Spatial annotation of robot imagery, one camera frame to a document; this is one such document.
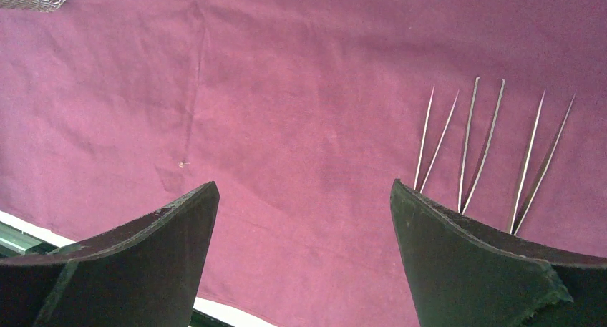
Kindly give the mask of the magenta surgical wrap cloth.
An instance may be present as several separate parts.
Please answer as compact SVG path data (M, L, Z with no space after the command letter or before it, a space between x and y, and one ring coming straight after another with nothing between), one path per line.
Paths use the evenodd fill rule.
M411 185L504 230L574 93L520 236L606 255L606 0L67 0L1 11L1 209L82 240L214 181L198 294L279 326L416 326L389 211Z

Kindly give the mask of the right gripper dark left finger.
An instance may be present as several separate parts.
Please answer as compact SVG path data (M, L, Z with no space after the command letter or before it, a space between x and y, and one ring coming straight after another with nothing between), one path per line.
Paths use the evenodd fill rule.
M124 225L1 260L3 326L187 326L220 194L208 182Z

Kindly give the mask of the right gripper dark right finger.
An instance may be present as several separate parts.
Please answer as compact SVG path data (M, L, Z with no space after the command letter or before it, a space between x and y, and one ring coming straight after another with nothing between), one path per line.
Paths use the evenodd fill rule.
M606 259L534 243L395 180L390 208L421 326L604 326Z

